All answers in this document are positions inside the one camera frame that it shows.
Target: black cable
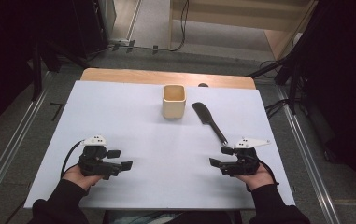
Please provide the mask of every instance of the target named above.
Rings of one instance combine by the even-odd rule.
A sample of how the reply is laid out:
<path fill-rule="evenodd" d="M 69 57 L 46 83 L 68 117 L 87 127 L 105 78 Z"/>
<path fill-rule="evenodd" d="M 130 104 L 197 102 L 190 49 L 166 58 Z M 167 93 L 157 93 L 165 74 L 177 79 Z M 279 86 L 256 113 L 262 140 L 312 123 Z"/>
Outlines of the black cable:
<path fill-rule="evenodd" d="M 271 178 L 273 178 L 274 184 L 279 185 L 279 183 L 276 180 L 276 177 L 274 176 L 274 172 L 273 170 L 271 170 L 271 168 L 263 161 L 258 160 L 259 163 L 261 163 L 263 165 L 263 167 L 265 168 L 265 170 L 271 175 Z"/>
<path fill-rule="evenodd" d="M 182 33 L 182 38 L 181 38 L 181 42 L 180 45 L 176 48 L 176 49 L 157 49 L 159 51 L 178 51 L 180 50 L 183 46 L 184 43 L 186 41 L 186 23 L 187 23 L 187 15 L 189 14 L 189 0 L 186 0 L 186 3 L 184 4 L 184 7 L 181 11 L 181 15 L 180 15 L 180 29 L 181 29 L 181 33 Z M 154 50 L 154 48 L 146 48 L 146 47 L 134 47 L 134 46 L 119 46 L 119 48 L 129 48 L 129 49 L 149 49 L 149 50 Z M 97 53 L 101 53 L 110 49 L 114 49 L 114 45 L 111 45 L 109 47 L 107 47 L 106 49 L 102 49 L 97 51 Z"/>
<path fill-rule="evenodd" d="M 8 219 L 7 219 L 7 221 L 5 222 L 5 224 L 8 224 L 9 221 L 11 221 L 11 219 L 14 218 L 14 216 L 18 213 L 18 211 L 21 209 L 21 207 L 23 207 L 23 205 L 25 204 L 26 199 L 27 199 L 27 198 L 25 198 L 25 199 L 20 203 L 20 205 L 18 205 L 18 207 L 15 208 L 14 212 L 12 212 L 12 214 L 8 217 Z"/>
<path fill-rule="evenodd" d="M 61 171 L 61 179 L 64 176 L 64 168 L 67 164 L 67 161 L 69 160 L 70 155 L 72 154 L 72 152 L 76 149 L 76 147 L 81 143 L 81 141 L 77 142 L 71 149 L 70 151 L 67 153 L 66 158 L 64 159 L 64 165 L 62 166 L 62 171 Z M 78 163 L 70 166 L 66 171 L 70 170 L 70 168 L 72 168 L 73 166 L 77 165 Z M 9 221 L 11 221 L 12 218 L 14 218 L 14 216 L 18 213 L 18 211 L 20 210 L 21 207 L 23 207 L 23 205 L 26 202 L 26 199 L 23 200 L 23 202 L 20 203 L 20 205 L 18 205 L 18 207 L 14 210 L 14 212 L 12 212 L 12 214 L 8 217 L 7 221 L 5 222 L 5 224 L 8 224 Z"/>
<path fill-rule="evenodd" d="M 184 10 L 186 9 L 186 15 L 184 16 L 184 25 L 183 25 L 183 15 L 184 15 Z M 171 49 L 170 51 L 178 51 L 184 46 L 184 42 L 186 41 L 186 22 L 187 22 L 187 15 L 189 14 L 189 0 L 186 0 L 186 3 L 184 4 L 183 9 L 181 10 L 181 15 L 180 15 L 180 29 L 181 29 L 181 42 L 180 45 L 176 49 Z"/>
<path fill-rule="evenodd" d="M 301 98 L 295 98 L 294 101 L 296 103 L 302 103 L 302 99 Z M 276 103 L 272 104 L 272 105 L 268 105 L 265 106 L 265 113 L 267 114 L 268 119 L 271 119 L 275 114 L 277 114 L 277 112 L 284 106 L 287 105 L 289 103 L 289 99 L 283 99 L 283 100 L 279 100 Z"/>
<path fill-rule="evenodd" d="M 262 63 L 259 65 L 259 69 L 261 69 L 262 66 L 263 66 L 263 64 L 265 64 L 265 63 L 274 63 L 274 62 L 275 62 L 275 61 L 272 61 L 272 60 L 264 61 L 264 62 L 262 62 Z M 263 74 L 263 76 L 264 76 L 264 77 L 267 77 L 267 78 L 272 78 L 272 77 L 268 77 L 265 73 Z"/>
<path fill-rule="evenodd" d="M 69 160 L 70 155 L 71 155 L 72 152 L 76 149 L 76 147 L 81 143 L 81 141 L 77 142 L 77 143 L 70 149 L 70 151 L 67 153 L 66 158 L 64 159 L 64 165 L 62 165 L 61 179 L 62 179 L 62 177 L 64 177 L 64 168 L 66 167 L 66 164 L 67 164 L 67 161 Z"/>

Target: white table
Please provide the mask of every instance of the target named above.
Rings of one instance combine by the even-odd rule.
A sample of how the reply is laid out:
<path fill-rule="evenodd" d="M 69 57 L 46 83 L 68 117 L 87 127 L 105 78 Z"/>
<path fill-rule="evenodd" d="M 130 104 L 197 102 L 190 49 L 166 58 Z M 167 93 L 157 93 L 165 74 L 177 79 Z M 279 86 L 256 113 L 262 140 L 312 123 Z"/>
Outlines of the white table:
<path fill-rule="evenodd" d="M 131 171 L 91 188 L 80 206 L 127 210 L 239 210 L 254 208 L 245 185 L 209 165 L 209 158 L 235 161 L 221 154 L 221 143 L 191 107 L 204 103 L 229 143 L 242 136 L 267 139 L 259 158 L 274 171 L 286 204 L 294 204 L 262 99 L 256 90 L 186 87 L 185 114 L 166 120 L 161 114 L 162 85 L 78 81 L 73 88 L 25 208 L 48 199 L 59 181 L 64 157 L 77 141 L 102 134 L 107 149 L 121 150 L 119 159 L 133 161 Z M 78 162 L 82 147 L 66 167 Z"/>

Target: knife handle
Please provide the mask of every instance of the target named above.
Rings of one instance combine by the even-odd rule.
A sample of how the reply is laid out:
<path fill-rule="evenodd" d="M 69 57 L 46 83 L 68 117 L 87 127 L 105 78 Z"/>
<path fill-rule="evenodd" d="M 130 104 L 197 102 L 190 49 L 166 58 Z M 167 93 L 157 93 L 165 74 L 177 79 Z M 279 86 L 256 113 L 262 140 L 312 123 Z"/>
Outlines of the knife handle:
<path fill-rule="evenodd" d="M 221 130 L 219 129 L 218 125 L 216 125 L 215 122 L 209 122 L 209 125 L 210 125 L 210 127 L 212 127 L 215 134 L 219 137 L 219 139 L 221 140 L 221 143 L 224 146 L 227 146 L 227 144 L 228 144 L 227 139 L 224 137 L 224 135 L 221 132 Z"/>

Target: gray floor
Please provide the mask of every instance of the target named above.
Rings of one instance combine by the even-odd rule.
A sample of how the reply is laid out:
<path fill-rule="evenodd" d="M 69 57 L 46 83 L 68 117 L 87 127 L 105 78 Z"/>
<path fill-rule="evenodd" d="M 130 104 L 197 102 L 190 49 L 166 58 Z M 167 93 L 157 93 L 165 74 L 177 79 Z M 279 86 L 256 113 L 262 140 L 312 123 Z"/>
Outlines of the gray floor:
<path fill-rule="evenodd" d="M 144 9 L 139 12 L 133 33 L 133 38 L 135 38 L 138 46 L 150 47 L 154 44 L 161 46 L 164 43 L 164 40 L 157 42 L 158 39 L 150 36 L 151 30 L 145 27 L 145 24 L 141 24 L 142 21 L 150 20 L 150 18 L 141 19 L 149 15 L 145 12 L 151 8 L 145 3 L 155 4 L 156 2 L 156 0 L 143 0 L 142 2 Z M 120 49 L 103 52 L 90 61 L 90 64 L 102 68 L 243 76 L 256 71 L 262 62 L 272 60 L 272 54 L 261 31 L 239 29 L 236 32 L 243 32 L 248 37 L 245 38 L 245 42 L 242 42 L 239 38 L 225 41 L 222 32 L 216 33 L 228 31 L 231 34 L 234 27 L 222 27 L 220 29 L 218 26 L 219 28 L 214 29 L 215 27 L 206 28 L 203 25 L 196 23 L 188 26 L 186 31 L 188 32 L 187 44 L 182 52 L 160 51 L 158 54 L 152 55 L 151 51 L 145 49 L 135 49 L 132 53 L 126 53 L 125 49 Z M 195 29 L 207 30 L 209 33 L 198 37 L 196 34 L 202 32 L 196 32 Z M 175 44 L 179 42 L 178 35 L 174 37 L 174 40 Z M 9 214 L 27 196 L 30 184 L 34 180 L 39 164 L 47 150 L 60 117 L 58 115 L 57 119 L 52 121 L 57 108 L 50 103 L 64 104 L 74 82 L 80 79 L 81 74 L 82 70 L 78 66 L 66 64 L 60 73 L 52 75 L 53 80 L 48 94 L 0 185 L 0 223 L 4 223 Z M 272 77 L 274 74 L 273 71 L 268 73 L 267 76 Z M 272 78 L 268 77 L 259 77 L 255 80 L 264 105 L 271 105 L 278 100 L 277 88 L 273 84 Z M 0 117 L 0 157 L 30 104 L 31 94 L 32 87 L 28 87 Z M 356 174 L 344 164 L 331 164 L 325 161 L 320 140 L 310 122 L 300 109 L 297 109 L 297 111 L 297 118 L 303 128 L 316 165 L 319 167 L 321 176 L 335 203 L 341 223 L 356 223 Z M 312 223 L 327 223 L 284 112 L 282 110 L 278 112 L 270 119 L 270 124 L 297 206 L 310 218 Z M 103 212 L 85 209 L 91 223 L 101 223 Z M 242 211 L 242 215 L 244 223 L 248 223 L 254 212 Z M 10 223 L 25 223 L 30 217 L 31 211 L 21 209 Z"/>

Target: cleaver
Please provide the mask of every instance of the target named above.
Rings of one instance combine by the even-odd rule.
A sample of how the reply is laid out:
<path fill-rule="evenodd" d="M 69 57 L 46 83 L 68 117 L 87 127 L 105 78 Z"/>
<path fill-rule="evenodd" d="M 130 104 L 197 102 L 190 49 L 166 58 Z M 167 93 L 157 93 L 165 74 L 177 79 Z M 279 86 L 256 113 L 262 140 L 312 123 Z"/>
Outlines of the cleaver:
<path fill-rule="evenodd" d="M 227 144 L 228 144 L 227 139 L 221 133 L 221 130 L 218 128 L 218 125 L 216 125 L 216 123 L 213 120 L 212 115 L 210 114 L 210 112 L 207 109 L 206 105 L 204 105 L 201 102 L 197 102 L 197 103 L 192 104 L 192 108 L 194 108 L 194 110 L 197 113 L 198 117 L 200 117 L 201 122 L 203 124 L 209 124 L 210 127 L 212 127 L 212 129 L 215 132 L 215 134 L 221 140 L 221 143 L 224 146 L 227 146 Z"/>

